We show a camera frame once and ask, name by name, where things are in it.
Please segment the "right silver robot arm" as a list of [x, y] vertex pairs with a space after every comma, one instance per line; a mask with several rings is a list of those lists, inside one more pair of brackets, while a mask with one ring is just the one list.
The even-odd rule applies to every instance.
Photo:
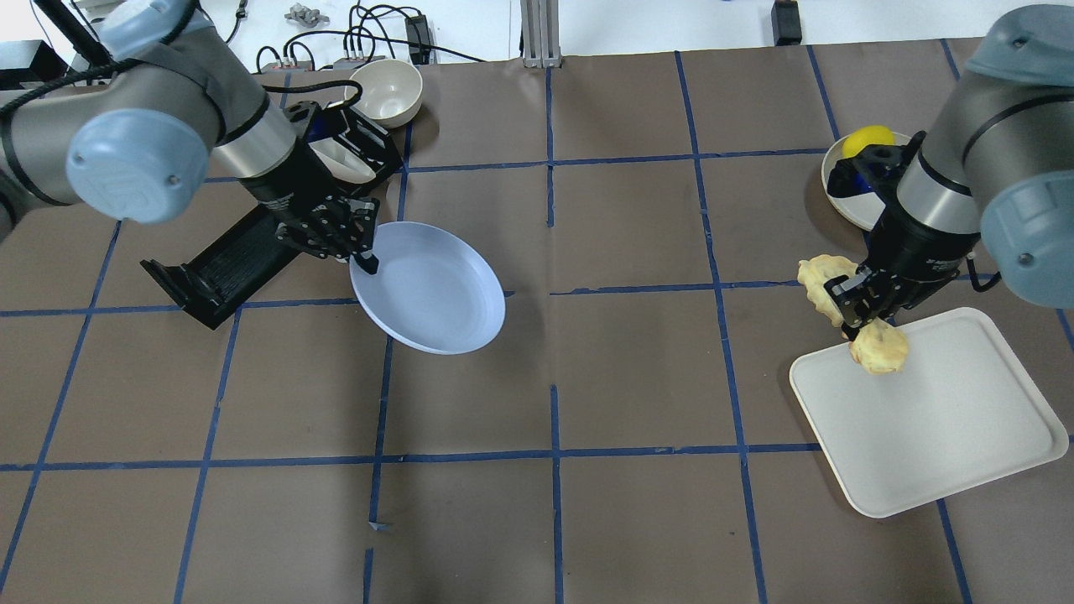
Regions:
[[967, 61], [928, 131], [870, 144], [830, 169], [828, 195], [867, 186], [883, 210], [868, 255], [822, 297], [856, 339], [955, 279], [978, 242], [995, 283], [1033, 305], [1073, 301], [1073, 11], [1017, 8]]

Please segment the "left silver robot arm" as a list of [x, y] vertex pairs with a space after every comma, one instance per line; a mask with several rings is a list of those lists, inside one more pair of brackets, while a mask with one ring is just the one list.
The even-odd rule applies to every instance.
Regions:
[[127, 1], [104, 24], [102, 91], [54, 98], [77, 76], [3, 104], [3, 235], [31, 211], [84, 203], [116, 221], [165, 222], [215, 159], [285, 245], [376, 273], [375, 206], [345, 195], [305, 133], [227, 47], [195, 1]]

